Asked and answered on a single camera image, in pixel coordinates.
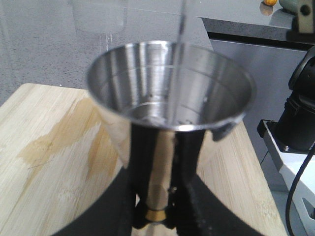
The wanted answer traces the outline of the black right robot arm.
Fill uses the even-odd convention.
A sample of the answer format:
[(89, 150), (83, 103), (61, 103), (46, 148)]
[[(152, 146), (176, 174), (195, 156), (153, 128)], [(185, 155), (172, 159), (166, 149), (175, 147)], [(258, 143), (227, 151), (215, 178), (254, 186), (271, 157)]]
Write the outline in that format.
[(315, 48), (311, 47), (294, 70), (292, 90), (275, 128), (275, 136), (285, 146), (308, 151), (315, 142)]

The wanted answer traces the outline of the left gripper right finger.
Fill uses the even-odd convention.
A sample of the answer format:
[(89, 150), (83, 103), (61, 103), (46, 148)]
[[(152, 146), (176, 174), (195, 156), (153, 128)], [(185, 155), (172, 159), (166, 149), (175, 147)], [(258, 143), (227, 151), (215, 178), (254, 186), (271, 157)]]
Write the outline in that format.
[(205, 132), (175, 133), (172, 169), (174, 221), (179, 236), (259, 236), (229, 210), (196, 173)]

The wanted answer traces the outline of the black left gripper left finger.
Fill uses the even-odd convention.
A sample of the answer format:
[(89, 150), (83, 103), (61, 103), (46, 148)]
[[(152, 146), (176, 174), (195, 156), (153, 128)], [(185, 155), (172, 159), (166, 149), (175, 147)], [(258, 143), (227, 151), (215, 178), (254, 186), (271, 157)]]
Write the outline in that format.
[(109, 187), (86, 211), (54, 235), (129, 236), (134, 207), (135, 192), (129, 181), (129, 172), (121, 169)]

